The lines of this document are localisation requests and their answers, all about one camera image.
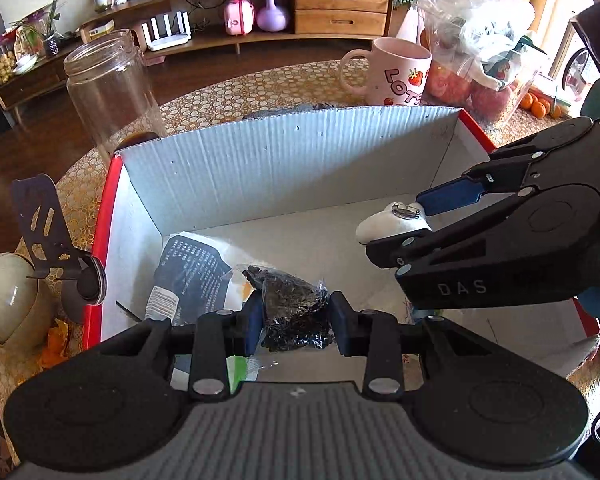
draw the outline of pink bag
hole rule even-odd
[[[255,16],[249,0],[232,0],[224,7],[224,29],[230,36],[249,34]]]

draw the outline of corrugated cardboard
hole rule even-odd
[[[354,232],[387,203],[409,203],[421,190],[488,160],[488,141],[467,127],[463,114],[424,106],[318,110],[221,124],[122,150],[120,177],[105,190],[112,213],[98,219],[96,231],[109,283],[101,338],[132,324],[116,301],[144,317],[163,240],[180,231],[220,238],[304,280],[323,280],[355,309],[386,310],[403,322],[395,269],[373,266]],[[430,223],[440,228],[501,198]],[[581,343],[590,334],[572,301],[450,316],[563,374],[592,346]],[[335,346],[276,360],[261,378],[359,380],[365,361],[345,359]]]

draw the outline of pink mug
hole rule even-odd
[[[356,56],[369,60],[365,86],[344,81],[342,69]],[[347,52],[338,65],[338,76],[345,90],[364,96],[369,105],[415,106],[420,103],[430,66],[431,53],[423,46],[399,38],[376,38],[371,52],[361,48]]]

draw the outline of purple vase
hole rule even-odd
[[[258,27],[267,32],[279,32],[289,23],[289,13],[284,7],[276,7],[274,0],[267,0],[267,6],[258,11]]]

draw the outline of mug handle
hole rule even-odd
[[[347,64],[347,61],[352,59],[354,56],[362,56],[365,59],[369,59],[370,54],[371,51],[369,50],[355,48],[354,50],[347,52],[340,60],[340,63],[338,64],[338,78],[340,79],[340,84],[347,92],[357,96],[364,96],[366,94],[366,86],[351,86],[349,83],[344,81],[342,69]]]

